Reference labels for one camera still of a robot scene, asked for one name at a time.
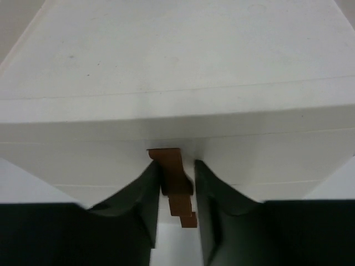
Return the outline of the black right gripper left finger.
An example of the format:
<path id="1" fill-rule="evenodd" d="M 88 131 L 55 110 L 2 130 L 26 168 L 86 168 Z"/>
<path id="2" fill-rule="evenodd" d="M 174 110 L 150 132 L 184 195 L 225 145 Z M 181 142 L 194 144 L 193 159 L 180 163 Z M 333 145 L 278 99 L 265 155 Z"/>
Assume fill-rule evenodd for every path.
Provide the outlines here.
<path id="1" fill-rule="evenodd" d="M 76 203 L 1 205 L 2 265 L 149 265 L 160 167 L 90 209 Z"/>

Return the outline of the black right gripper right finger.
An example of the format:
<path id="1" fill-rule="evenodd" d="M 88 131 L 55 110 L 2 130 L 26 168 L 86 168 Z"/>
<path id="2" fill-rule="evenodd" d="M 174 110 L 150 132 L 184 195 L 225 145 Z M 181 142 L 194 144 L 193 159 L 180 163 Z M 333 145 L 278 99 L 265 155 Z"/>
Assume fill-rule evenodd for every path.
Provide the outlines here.
<path id="1" fill-rule="evenodd" d="M 205 265 L 353 265 L 354 200 L 256 202 L 195 161 Z"/>

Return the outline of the white three-drawer cabinet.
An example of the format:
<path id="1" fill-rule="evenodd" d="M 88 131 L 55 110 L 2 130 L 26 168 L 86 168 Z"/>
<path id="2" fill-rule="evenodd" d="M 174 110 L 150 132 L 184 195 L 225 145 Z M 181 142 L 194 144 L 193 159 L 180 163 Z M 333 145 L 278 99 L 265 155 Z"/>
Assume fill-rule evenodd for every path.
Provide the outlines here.
<path id="1" fill-rule="evenodd" d="M 205 265 L 195 161 L 256 202 L 354 200 L 353 1 L 2 1 L 1 203 L 90 209 L 179 148 L 149 265 Z"/>

